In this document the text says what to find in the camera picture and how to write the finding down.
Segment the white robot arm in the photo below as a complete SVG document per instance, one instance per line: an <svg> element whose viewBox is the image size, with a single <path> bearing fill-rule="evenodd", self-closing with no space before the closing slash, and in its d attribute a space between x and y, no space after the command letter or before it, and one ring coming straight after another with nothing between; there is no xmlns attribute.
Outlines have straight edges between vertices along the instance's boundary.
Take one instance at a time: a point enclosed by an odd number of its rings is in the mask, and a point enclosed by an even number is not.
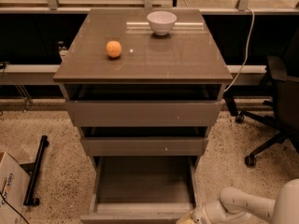
<svg viewBox="0 0 299 224"><path fill-rule="evenodd" d="M224 188L218 199L195 207L176 224L242 224L251 216L268 224L299 224L299 179L286 183L275 200Z"/></svg>

